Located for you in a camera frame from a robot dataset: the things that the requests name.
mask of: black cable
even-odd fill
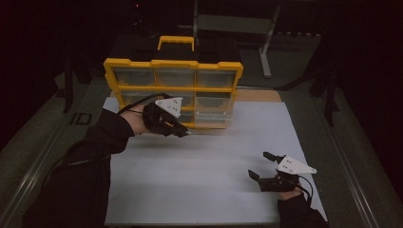
[[[41,191],[44,188],[44,186],[46,185],[46,183],[49,180],[49,177],[51,174],[53,173],[58,173],[62,170],[65,170],[69,167],[74,167],[74,166],[78,166],[78,165],[84,165],[84,164],[89,164],[89,163],[93,163],[93,162],[98,162],[98,161],[102,161],[104,159],[107,159],[108,157],[110,157],[110,154],[107,154],[103,157],[96,157],[96,158],[92,158],[92,159],[88,159],[88,160],[82,160],[82,161],[74,161],[72,163],[66,163],[66,164],[60,164],[59,166],[57,166],[62,160],[64,160],[69,153],[71,153],[71,151],[76,148],[77,146],[83,144],[83,143],[98,143],[98,142],[88,142],[85,140],[80,140],[78,142],[76,142],[74,145],[72,145],[68,151],[65,153],[65,155],[63,155],[60,159],[58,159],[49,169],[49,171],[47,171],[46,175],[45,175],[45,179],[42,182],[42,186],[41,186]]]
[[[134,111],[134,110],[127,110],[127,111],[131,111],[131,112],[135,112],[135,113],[140,113],[140,114],[143,114],[143,112]]]
[[[144,97],[143,99],[141,99],[140,101],[138,101],[138,102],[136,102],[136,103],[129,104],[128,106],[122,108],[122,109],[118,112],[118,115],[120,115],[120,114],[122,114],[122,113],[128,111],[130,108],[132,108],[132,107],[134,107],[134,106],[136,106],[136,105],[139,105],[139,104],[141,104],[141,103],[143,103],[143,102],[145,102],[145,101],[147,101],[147,100],[149,100],[149,99],[151,99],[151,98],[159,97],[159,96],[162,96],[162,97],[164,97],[165,99],[167,99],[167,98],[172,98],[172,96],[169,96],[169,95],[166,94],[166,93],[154,93],[154,94],[151,94],[151,95],[149,95],[149,96]]]
[[[283,179],[284,181],[287,181],[288,183],[291,183],[292,185],[294,185],[295,187],[297,187],[297,188],[299,188],[300,190],[302,190],[304,193],[306,193],[306,195],[308,195],[308,199],[307,199],[307,201],[309,202],[309,205],[311,205],[311,194],[309,194],[309,192],[308,192],[308,190],[306,190],[305,188],[303,188],[302,186],[300,186],[300,185],[298,185],[298,184],[296,184],[295,182],[293,182],[293,181],[290,181],[290,180],[288,180],[288,179]]]
[[[300,176],[300,175],[298,175],[298,176],[299,176],[300,178],[306,180],[306,181],[309,183],[309,185],[311,186],[311,195],[308,194],[308,199],[307,199],[309,205],[311,205],[312,197],[314,196],[314,187],[312,186],[312,184],[311,184],[306,178],[304,178],[304,177],[302,177],[302,176]]]

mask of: cable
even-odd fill
[[[143,112],[134,111],[134,110],[127,110],[127,111],[131,111],[131,112],[135,112],[135,113],[140,113],[140,114],[143,114]]]
[[[150,98],[158,97],[158,96],[162,96],[162,97],[164,97],[164,98],[172,98],[172,96],[169,96],[169,95],[166,94],[166,93],[154,93],[154,94],[151,94],[151,95],[149,95],[149,96],[147,96],[147,97],[141,99],[140,101],[138,101],[138,102],[136,102],[136,103],[129,104],[128,106],[122,108],[122,109],[118,112],[118,115],[120,115],[120,114],[122,114],[122,113],[128,111],[130,108],[132,108],[132,107],[134,107],[134,106],[136,106],[136,105],[139,105],[139,104],[141,104],[141,103],[147,101],[147,100],[150,99]]]
[[[309,185],[311,186],[311,195],[308,194],[308,199],[307,199],[309,205],[311,205],[312,197],[314,196],[314,187],[312,186],[312,184],[311,184],[306,178],[304,178],[304,177],[302,177],[302,176],[300,176],[300,175],[298,175],[298,176],[299,176],[300,178],[306,180],[306,181],[309,183]]]
[[[41,191],[42,191],[42,189],[45,187],[45,185],[46,185],[46,183],[48,182],[48,180],[50,179],[50,175],[52,175],[52,174],[54,174],[54,173],[58,173],[58,172],[63,171],[63,170],[65,170],[65,169],[67,169],[67,168],[70,168],[70,167],[75,167],[75,166],[79,166],[79,165],[90,164],[90,163],[93,163],[93,162],[99,162],[99,161],[102,161],[102,160],[107,159],[107,158],[110,157],[110,154],[106,154],[105,156],[102,156],[102,157],[95,157],[95,158],[87,159],[87,160],[74,161],[74,162],[71,162],[71,163],[60,164],[59,166],[57,166],[62,160],[64,160],[64,159],[69,155],[69,153],[70,153],[74,148],[76,148],[77,146],[79,146],[79,145],[81,145],[81,144],[83,144],[83,143],[98,143],[98,142],[87,142],[87,141],[85,141],[85,140],[80,140],[80,141],[78,141],[77,143],[75,143],[74,145],[72,145],[72,146],[68,149],[68,151],[65,153],[65,155],[62,156],[60,159],[58,159],[58,160],[50,167],[49,171],[47,171],[47,173],[46,173],[46,175],[45,175],[45,179],[44,179],[44,181],[42,182]]]

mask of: plastic storage organizer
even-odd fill
[[[161,36],[158,48],[153,49],[141,39],[117,39],[114,51],[104,62],[106,80],[119,108],[163,92],[182,97],[181,124],[189,128],[226,128],[243,71],[241,62],[234,62],[240,59],[235,42],[213,40],[195,47],[193,37]]]

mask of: table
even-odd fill
[[[266,101],[250,102],[261,96]],[[104,108],[116,112],[115,98],[107,98]],[[287,108],[275,91],[239,90],[227,129],[198,131],[181,139],[132,138],[126,151],[112,157],[106,224],[278,222],[277,194],[261,193],[248,177],[248,169],[262,178],[276,174],[277,164],[263,158],[263,151],[306,162]],[[325,217],[312,176],[303,177],[314,186],[313,207]]]

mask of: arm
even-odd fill
[[[142,106],[132,109],[142,111]],[[68,150],[64,168],[55,169],[23,216],[24,227],[104,227],[110,186],[110,155],[125,150],[127,140],[149,132],[142,114],[121,116],[103,110],[83,140]],[[66,166],[92,160],[85,165]]]
[[[291,192],[279,192],[278,196],[280,228],[329,227],[318,210],[311,208],[299,188]]]

